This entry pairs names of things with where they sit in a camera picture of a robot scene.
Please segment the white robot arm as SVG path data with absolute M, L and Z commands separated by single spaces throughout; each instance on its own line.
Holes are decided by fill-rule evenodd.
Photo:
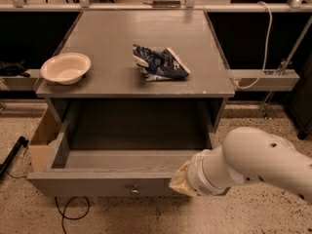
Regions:
M 173 175 L 170 188 L 188 196 L 224 195 L 232 186 L 263 182 L 312 203 L 312 158 L 285 138 L 242 127 L 221 146 L 196 153 Z

